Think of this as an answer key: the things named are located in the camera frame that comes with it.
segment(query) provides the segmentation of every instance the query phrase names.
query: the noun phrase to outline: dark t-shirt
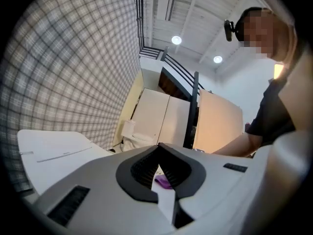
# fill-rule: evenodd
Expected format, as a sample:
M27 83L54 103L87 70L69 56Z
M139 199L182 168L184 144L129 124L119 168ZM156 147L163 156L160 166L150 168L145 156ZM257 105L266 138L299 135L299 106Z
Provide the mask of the dark t-shirt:
M298 39L290 68L278 79L273 80L263 93L264 97L260 103L258 114L247 130L249 134L263 137L261 146L272 144L280 135L295 130L290 115L278 93L286 84L288 75L299 60L304 44Z

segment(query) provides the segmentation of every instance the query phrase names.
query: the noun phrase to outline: light fixture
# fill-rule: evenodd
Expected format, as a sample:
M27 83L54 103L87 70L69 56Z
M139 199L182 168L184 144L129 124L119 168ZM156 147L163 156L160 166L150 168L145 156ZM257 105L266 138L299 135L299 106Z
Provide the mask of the light fixture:
M284 65L275 64L274 66L274 79L278 78L280 73L283 71Z
M181 44L181 38L179 36L172 37L172 43L174 45L180 45Z
M214 63L219 64L223 61L223 58L221 56L215 56L213 58Z

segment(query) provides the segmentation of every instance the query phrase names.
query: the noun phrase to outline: white machine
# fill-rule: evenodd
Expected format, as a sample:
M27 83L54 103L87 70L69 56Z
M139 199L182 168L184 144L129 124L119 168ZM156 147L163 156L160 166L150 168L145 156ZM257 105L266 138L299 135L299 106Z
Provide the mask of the white machine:
M289 133L253 159L163 143L134 149L85 163L34 206L63 234L254 234L306 176L310 140ZM158 165L175 191L171 221L151 191Z

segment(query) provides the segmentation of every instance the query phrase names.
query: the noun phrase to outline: purple object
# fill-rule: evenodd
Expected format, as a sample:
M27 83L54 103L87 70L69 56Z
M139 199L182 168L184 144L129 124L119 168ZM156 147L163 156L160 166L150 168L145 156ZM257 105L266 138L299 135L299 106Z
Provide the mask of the purple object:
M155 177L155 181L164 189L173 189L170 183L168 182L167 178L165 177L165 175L157 175Z

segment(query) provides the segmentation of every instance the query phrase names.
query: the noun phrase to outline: checkered pattern wallpaper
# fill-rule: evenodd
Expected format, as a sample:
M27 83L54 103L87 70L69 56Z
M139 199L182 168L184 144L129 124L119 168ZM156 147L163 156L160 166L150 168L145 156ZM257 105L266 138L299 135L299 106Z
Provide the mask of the checkered pattern wallpaper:
M77 131L104 149L139 70L134 0L35 0L0 64L0 142L17 191L29 189L22 129Z

